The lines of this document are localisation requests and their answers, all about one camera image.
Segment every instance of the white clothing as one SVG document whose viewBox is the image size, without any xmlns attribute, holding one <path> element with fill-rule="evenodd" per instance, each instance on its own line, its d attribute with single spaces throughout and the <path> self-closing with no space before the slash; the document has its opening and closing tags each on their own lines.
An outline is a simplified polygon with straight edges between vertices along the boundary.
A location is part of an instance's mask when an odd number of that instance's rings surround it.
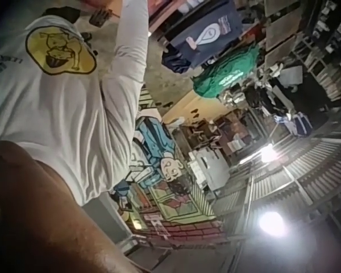
<svg viewBox="0 0 341 273">
<path fill-rule="evenodd" d="M 109 191 L 128 172 L 147 47 L 147 0 L 124 6 L 101 81 L 74 25 L 34 21 L 0 48 L 0 140 L 53 168 L 81 206 Z"/>
</svg>

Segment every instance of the yellow circular graphic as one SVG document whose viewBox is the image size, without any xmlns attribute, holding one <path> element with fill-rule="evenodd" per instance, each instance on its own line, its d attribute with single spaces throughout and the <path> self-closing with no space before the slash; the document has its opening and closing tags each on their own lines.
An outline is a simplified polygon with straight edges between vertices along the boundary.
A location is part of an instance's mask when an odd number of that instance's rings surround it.
<svg viewBox="0 0 341 273">
<path fill-rule="evenodd" d="M 27 36 L 26 49 L 33 61 L 47 74 L 89 74 L 96 59 L 84 42 L 61 27 L 38 27 Z"/>
</svg>

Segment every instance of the person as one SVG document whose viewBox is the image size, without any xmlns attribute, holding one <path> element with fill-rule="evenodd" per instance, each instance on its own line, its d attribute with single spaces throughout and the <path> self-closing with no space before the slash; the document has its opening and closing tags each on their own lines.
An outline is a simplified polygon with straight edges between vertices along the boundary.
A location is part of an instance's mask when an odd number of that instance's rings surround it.
<svg viewBox="0 0 341 273">
<path fill-rule="evenodd" d="M 139 272 L 81 206 L 128 172 L 147 4 L 123 1 L 101 81 L 93 52 L 59 16 L 0 44 L 0 253 L 19 271 Z"/>
</svg>

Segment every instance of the wall mural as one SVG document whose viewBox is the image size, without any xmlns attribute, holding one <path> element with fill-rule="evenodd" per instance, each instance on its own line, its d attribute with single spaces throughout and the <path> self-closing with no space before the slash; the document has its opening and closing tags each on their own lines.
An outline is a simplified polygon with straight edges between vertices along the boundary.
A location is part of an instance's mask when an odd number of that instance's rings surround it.
<svg viewBox="0 0 341 273">
<path fill-rule="evenodd" d="M 220 223 L 186 169 L 181 153 L 143 86 L 128 175 L 110 192 L 134 234 L 153 239 L 223 238 Z"/>
</svg>

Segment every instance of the floor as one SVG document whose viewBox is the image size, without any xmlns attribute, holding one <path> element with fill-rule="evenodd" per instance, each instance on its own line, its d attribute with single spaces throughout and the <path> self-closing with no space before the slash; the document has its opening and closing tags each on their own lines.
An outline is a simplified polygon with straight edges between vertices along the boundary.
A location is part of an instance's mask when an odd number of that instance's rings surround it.
<svg viewBox="0 0 341 273">
<path fill-rule="evenodd" d="M 73 6 L 73 3 L 77 5 L 76 0 L 24 0 L 21 3 L 23 4 L 13 7 L 1 21 L 0 34 L 22 30 L 49 7 Z M 86 31 L 93 34 L 92 46 L 99 52 L 98 63 L 101 75 L 113 58 L 117 24 L 109 23 L 102 28 L 96 28 L 88 23 L 88 18 L 80 18 L 77 27 L 81 32 Z M 145 74 L 145 82 L 154 102 L 159 107 L 161 115 L 163 115 L 170 109 L 170 107 L 163 107 L 163 105 L 176 104 L 192 90 L 190 76 L 196 75 L 200 71 L 177 75 L 163 67 L 161 65 L 162 50 L 156 41 L 152 39 L 149 40 L 148 52 L 148 68 Z"/>
</svg>

